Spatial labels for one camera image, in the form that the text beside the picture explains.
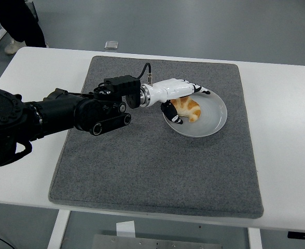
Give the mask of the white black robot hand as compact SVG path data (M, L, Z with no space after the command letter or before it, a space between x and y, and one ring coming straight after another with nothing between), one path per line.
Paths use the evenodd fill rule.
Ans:
M152 85L143 84L141 106L149 107L161 102L161 110L169 121L181 125L181 118L187 117L189 122L195 122L201 115L201 107L190 96L196 92L210 94L207 88L183 79L172 78Z

